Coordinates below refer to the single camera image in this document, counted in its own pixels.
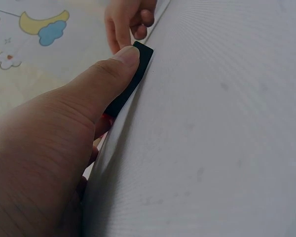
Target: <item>skin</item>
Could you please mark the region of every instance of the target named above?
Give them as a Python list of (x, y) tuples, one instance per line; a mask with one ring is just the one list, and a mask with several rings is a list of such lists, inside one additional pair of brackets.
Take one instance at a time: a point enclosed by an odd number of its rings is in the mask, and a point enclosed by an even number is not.
[(138, 64), (138, 49), (123, 48), (0, 119), (0, 237), (81, 235), (82, 174)]
[(105, 26), (112, 53), (131, 45), (130, 31), (136, 40), (147, 36), (156, 4), (157, 0), (111, 0), (105, 11)]

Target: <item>black rubber strip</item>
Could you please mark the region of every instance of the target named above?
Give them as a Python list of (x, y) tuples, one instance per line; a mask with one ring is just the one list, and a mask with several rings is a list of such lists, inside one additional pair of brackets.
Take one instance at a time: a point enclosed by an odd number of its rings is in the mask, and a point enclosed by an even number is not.
[(110, 105), (106, 108), (105, 114), (108, 116), (111, 116), (113, 118), (116, 118), (129, 97), (132, 95), (138, 84), (141, 82), (143, 79), (146, 69), (148, 67), (149, 61), (152, 57), (153, 54), (153, 49), (143, 45), (142, 43), (135, 42), (133, 44), (137, 49), (140, 51), (140, 62), (139, 62), (139, 67), (127, 86), (127, 88), (115, 99), (113, 100)]

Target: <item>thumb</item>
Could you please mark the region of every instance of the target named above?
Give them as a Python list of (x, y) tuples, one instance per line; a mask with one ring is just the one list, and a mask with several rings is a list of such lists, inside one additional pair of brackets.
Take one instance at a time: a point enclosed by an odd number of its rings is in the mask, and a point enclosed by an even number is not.
[(136, 47), (125, 47), (111, 59), (91, 66), (56, 93), (61, 94), (61, 102), (95, 123), (130, 83), (138, 68), (139, 56)]

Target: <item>white board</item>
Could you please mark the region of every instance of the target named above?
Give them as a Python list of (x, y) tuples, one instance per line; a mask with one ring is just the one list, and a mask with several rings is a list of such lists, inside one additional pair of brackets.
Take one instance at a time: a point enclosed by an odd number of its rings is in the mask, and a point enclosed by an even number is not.
[(85, 236), (296, 237), (296, 0), (172, 0), (148, 44)]

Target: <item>cartoon flower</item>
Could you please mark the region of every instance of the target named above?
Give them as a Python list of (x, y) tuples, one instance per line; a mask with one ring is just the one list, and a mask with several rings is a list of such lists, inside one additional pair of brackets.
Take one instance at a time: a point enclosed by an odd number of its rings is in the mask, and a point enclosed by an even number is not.
[(17, 57), (11, 55), (11, 54), (7, 54), (2, 52), (0, 54), (0, 67), (3, 70), (7, 70), (10, 67), (18, 67), (21, 65), (21, 61), (19, 59), (17, 59)]

